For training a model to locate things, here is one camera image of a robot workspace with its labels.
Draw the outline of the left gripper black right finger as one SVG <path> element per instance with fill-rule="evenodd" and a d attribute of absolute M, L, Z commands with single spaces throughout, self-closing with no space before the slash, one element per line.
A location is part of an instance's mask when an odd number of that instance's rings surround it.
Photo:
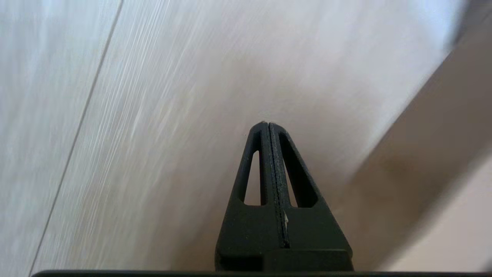
<path fill-rule="evenodd" d="M 352 249 L 288 132 L 269 124 L 281 245 L 268 254 L 278 272 L 350 272 Z"/>

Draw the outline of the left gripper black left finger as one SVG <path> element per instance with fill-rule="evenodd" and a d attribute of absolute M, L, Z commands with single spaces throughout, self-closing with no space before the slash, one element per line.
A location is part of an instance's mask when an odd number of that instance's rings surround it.
<path fill-rule="evenodd" d="M 260 171 L 258 206 L 244 202 L 255 152 L 259 154 Z M 248 134 L 215 247 L 215 269 L 262 271 L 264 255 L 285 246 L 279 215 L 269 124 L 260 122 Z"/>

